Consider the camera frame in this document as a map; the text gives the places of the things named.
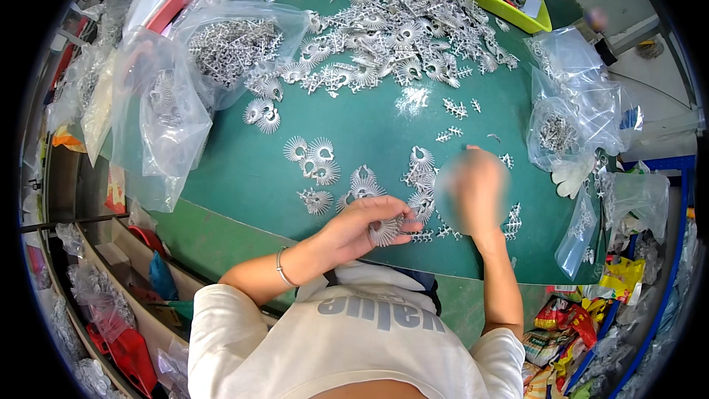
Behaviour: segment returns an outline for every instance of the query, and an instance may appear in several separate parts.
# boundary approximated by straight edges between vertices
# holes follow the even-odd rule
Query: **red plastic bag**
[[[586,348],[591,348],[597,340],[596,329],[593,328],[593,319],[591,319],[589,312],[579,304],[558,297],[551,299],[542,308],[542,311],[534,319],[534,325],[545,330],[573,328],[579,333]]]

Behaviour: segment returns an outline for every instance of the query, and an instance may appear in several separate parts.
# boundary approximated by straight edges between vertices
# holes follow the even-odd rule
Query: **yellow snack package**
[[[581,286],[584,297],[596,299],[616,299],[629,306],[635,305],[638,300],[637,294],[643,286],[643,272],[645,271],[645,261],[643,259],[631,261],[620,258],[620,262],[615,265],[606,264],[603,267],[603,275],[596,285]]]

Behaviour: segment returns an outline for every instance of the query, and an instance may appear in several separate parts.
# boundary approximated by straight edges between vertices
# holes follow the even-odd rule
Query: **hand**
[[[500,160],[480,149],[466,157],[456,174],[458,209],[466,231],[475,243],[500,230],[500,196],[505,183]]]
[[[403,215],[406,219],[415,217],[411,207],[401,199],[392,196],[356,199],[342,213],[328,222],[320,232],[308,240],[312,249],[323,253],[329,267],[359,259],[376,246],[369,237],[369,224],[381,219]],[[423,229],[421,222],[404,222],[403,232],[417,232]],[[411,241],[408,235],[398,235],[393,245]]]

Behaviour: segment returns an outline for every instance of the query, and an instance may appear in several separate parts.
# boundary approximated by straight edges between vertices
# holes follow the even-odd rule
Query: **green table surface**
[[[560,5],[561,0],[555,1],[560,8],[569,8],[568,4]],[[334,14],[349,6],[349,0],[278,2],[317,10],[322,15]],[[564,22],[555,23],[555,27],[570,23],[566,20],[572,19],[573,12],[566,14],[562,17]],[[491,25],[496,28],[492,17]],[[403,100],[403,88],[391,77],[385,78],[375,89],[357,94],[342,89],[334,99],[324,88],[308,95],[299,83],[284,84],[284,99],[277,105],[281,125],[275,133],[265,135],[254,125],[245,125],[242,121],[245,106],[254,98],[246,93],[232,107],[217,113],[199,167],[189,174],[182,199],[253,226],[254,235],[270,232],[302,240],[334,217],[335,207],[333,204],[322,216],[309,215],[297,191],[312,186],[331,192],[337,199],[349,189],[350,174],[358,166],[367,164],[388,194],[406,200],[413,188],[399,179],[408,170],[412,146],[430,150],[436,166],[440,167],[465,144],[477,144],[494,154],[506,153],[515,159],[510,172],[509,200],[521,205],[522,226],[517,239],[507,242],[507,246],[510,258],[516,260],[518,282],[570,283],[554,261],[554,252],[566,233],[575,201],[557,196],[549,173],[527,160],[525,130],[532,107],[528,66],[532,59],[522,41],[529,35],[511,27],[508,33],[497,31],[496,37],[503,48],[520,59],[519,68],[510,71],[502,66],[492,74],[475,73],[462,78],[458,89],[424,77],[412,84],[428,96],[423,108],[398,108],[397,104]],[[351,55],[346,51],[329,57],[321,65],[336,61],[351,63]],[[464,66],[476,68],[477,64],[459,60],[458,67]],[[463,102],[468,106],[469,116],[460,121],[446,113],[443,98]],[[470,108],[472,98],[477,99],[482,112]],[[451,126],[462,129],[463,137],[454,137],[445,144],[436,142],[436,134]],[[487,137],[490,133],[501,141]],[[335,147],[335,160],[341,167],[340,180],[318,187],[313,179],[305,179],[298,164],[287,161],[282,154],[284,144],[293,136],[302,136],[308,141],[316,137],[330,139]],[[110,151],[109,135],[102,155],[110,156]],[[440,225],[434,216],[426,228],[437,232]],[[598,280],[603,267],[603,256],[598,254],[595,265],[582,264],[574,283]],[[467,236],[459,241],[448,235],[434,238],[430,243],[375,249],[366,258],[448,276],[483,277],[481,257]]]

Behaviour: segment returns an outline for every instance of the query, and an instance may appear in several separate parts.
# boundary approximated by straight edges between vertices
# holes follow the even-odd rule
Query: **silver metal charm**
[[[501,20],[499,17],[495,17],[495,23],[497,23],[500,30],[504,32],[510,31],[510,25],[508,25],[504,20]]]
[[[414,192],[408,198],[408,206],[413,209],[416,217],[412,222],[421,222],[425,224],[433,214],[435,209],[435,201],[433,194],[425,194],[421,191]]]
[[[289,138],[283,147],[283,155],[291,162],[300,161],[308,156],[308,143],[300,136]]]
[[[510,170],[512,169],[513,166],[515,166],[515,160],[510,156],[509,154],[506,154],[504,156],[498,156],[500,160],[502,161],[503,164]]]
[[[448,128],[448,132],[450,134],[457,136],[457,137],[461,137],[463,135],[463,131],[460,128],[454,127],[453,125],[451,125],[450,128]]]
[[[311,176],[317,185],[332,185],[340,180],[340,166],[335,161],[326,161],[316,165]]]
[[[435,163],[433,154],[426,148],[421,148],[418,145],[412,147],[409,158],[409,166],[413,167],[415,170],[430,170]]]
[[[281,115],[278,113],[278,108],[274,108],[272,111],[267,112],[256,122],[256,126],[259,127],[263,134],[273,134],[278,129],[280,124]]]
[[[264,110],[271,102],[265,99],[254,99],[246,106],[244,111],[244,123],[247,125],[258,122],[264,116]]]
[[[480,104],[478,103],[477,100],[471,99],[471,100],[470,100],[470,106],[473,107],[473,110],[475,110],[475,111],[477,111],[477,112],[480,112]]]
[[[332,194],[327,191],[303,190],[296,193],[305,203],[308,213],[316,216],[324,215],[332,206]]]
[[[381,219],[369,224],[369,238],[376,246],[389,246],[400,234],[403,216]]]
[[[318,165],[324,164],[335,158],[334,151],[335,147],[332,146],[330,139],[318,137],[308,145],[308,158]]]

